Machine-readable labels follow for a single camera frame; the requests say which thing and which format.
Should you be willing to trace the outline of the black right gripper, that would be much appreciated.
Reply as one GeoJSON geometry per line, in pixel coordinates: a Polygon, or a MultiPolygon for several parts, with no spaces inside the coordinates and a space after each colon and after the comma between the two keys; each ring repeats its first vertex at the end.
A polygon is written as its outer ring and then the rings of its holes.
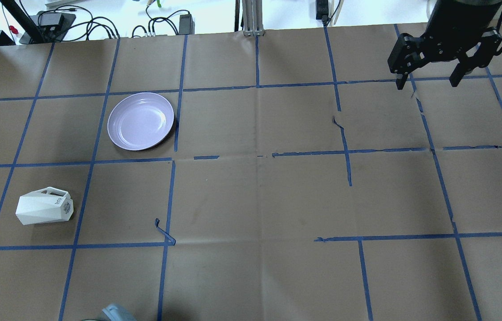
{"type": "Polygon", "coordinates": [[[419,37],[401,33],[387,63],[396,75],[397,90],[405,87],[414,70],[433,62],[459,60],[449,77],[457,87],[474,68],[487,66],[502,43],[491,26],[502,0],[438,0],[419,37]]]}

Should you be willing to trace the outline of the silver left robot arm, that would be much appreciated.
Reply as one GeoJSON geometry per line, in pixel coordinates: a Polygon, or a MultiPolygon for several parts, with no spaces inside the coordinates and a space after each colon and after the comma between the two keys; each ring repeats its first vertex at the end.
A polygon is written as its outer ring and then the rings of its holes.
{"type": "Polygon", "coordinates": [[[82,321],[136,321],[133,314],[119,304],[110,304],[102,309],[100,315],[93,318],[85,318],[82,321]]]}

